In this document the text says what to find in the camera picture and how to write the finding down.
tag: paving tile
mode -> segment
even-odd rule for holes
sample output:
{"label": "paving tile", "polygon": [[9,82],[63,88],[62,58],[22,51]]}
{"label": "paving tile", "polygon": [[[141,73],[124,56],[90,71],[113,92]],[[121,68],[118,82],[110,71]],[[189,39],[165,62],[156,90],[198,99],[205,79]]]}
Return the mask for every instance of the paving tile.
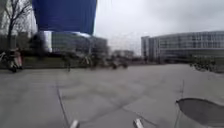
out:
{"label": "paving tile", "polygon": [[[139,118],[136,114],[124,110],[111,112],[91,122],[81,124],[80,128],[134,128],[133,121]],[[152,124],[142,120],[145,128],[155,128]]]}
{"label": "paving tile", "polygon": [[116,109],[107,99],[95,94],[63,100],[63,105],[70,123],[74,119],[86,122]]}
{"label": "paving tile", "polygon": [[141,115],[159,128],[173,128],[177,117],[177,106],[173,102],[160,101],[143,97],[124,107]]}

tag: building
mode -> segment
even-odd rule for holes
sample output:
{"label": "building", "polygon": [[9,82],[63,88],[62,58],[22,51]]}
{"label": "building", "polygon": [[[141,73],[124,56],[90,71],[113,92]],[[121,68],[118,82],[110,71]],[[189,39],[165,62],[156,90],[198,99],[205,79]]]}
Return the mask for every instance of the building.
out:
{"label": "building", "polygon": [[142,56],[147,60],[192,55],[224,57],[224,31],[142,37]]}
{"label": "building", "polygon": [[99,37],[84,37],[69,32],[52,32],[53,52],[74,52],[77,54],[92,54],[97,52],[107,55],[107,40]]}
{"label": "building", "polygon": [[132,59],[134,57],[134,51],[131,50],[115,50],[113,56],[125,57],[127,59]]}
{"label": "building", "polygon": [[0,1],[0,26],[2,26],[2,20],[3,20],[3,15],[4,15],[4,6],[6,4],[6,0],[1,0]]}

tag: umbrella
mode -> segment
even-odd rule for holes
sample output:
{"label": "umbrella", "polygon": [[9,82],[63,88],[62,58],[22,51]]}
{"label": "umbrella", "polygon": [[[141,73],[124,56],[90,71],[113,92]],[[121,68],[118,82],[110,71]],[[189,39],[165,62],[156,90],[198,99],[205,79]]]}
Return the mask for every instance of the umbrella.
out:
{"label": "umbrella", "polygon": [[180,110],[194,121],[210,127],[224,127],[224,106],[208,100],[186,98],[177,101]]}

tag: pavement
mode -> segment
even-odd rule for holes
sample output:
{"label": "pavement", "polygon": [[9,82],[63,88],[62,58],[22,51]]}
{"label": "pavement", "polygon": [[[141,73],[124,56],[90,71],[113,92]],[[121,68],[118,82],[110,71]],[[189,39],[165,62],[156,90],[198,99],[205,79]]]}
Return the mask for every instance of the pavement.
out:
{"label": "pavement", "polygon": [[204,128],[176,101],[200,98],[224,105],[224,76],[188,65],[119,70],[0,70],[0,128]]}

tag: white building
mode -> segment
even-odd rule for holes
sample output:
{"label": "white building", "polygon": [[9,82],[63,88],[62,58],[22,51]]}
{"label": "white building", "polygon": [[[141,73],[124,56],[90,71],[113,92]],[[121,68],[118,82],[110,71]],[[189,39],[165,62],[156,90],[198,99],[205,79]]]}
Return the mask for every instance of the white building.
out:
{"label": "white building", "polygon": [[148,60],[170,57],[224,57],[224,31],[142,37],[142,55]]}

